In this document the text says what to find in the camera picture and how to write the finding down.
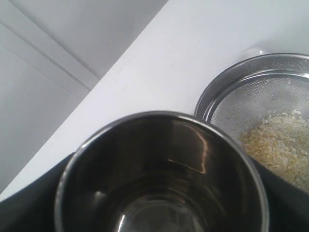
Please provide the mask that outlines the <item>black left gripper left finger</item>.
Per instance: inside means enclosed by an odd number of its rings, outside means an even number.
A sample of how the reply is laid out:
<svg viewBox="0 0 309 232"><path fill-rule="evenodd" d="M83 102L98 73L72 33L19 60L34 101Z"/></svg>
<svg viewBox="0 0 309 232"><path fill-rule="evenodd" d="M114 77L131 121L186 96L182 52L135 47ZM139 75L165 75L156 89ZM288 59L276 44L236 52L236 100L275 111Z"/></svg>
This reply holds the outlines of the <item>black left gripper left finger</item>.
<svg viewBox="0 0 309 232"><path fill-rule="evenodd" d="M0 203L2 232L54 232L56 189L71 153L37 180Z"/></svg>

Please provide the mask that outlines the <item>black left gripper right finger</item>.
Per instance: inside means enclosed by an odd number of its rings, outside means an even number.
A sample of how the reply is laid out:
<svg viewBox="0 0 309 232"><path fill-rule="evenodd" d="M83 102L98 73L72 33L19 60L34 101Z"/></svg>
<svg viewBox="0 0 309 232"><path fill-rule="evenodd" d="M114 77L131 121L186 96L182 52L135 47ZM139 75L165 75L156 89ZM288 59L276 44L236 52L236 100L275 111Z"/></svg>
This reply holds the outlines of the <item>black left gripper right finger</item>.
<svg viewBox="0 0 309 232"><path fill-rule="evenodd" d="M289 184L253 158L250 159L263 182L268 201L269 232L307 232L309 195Z"/></svg>

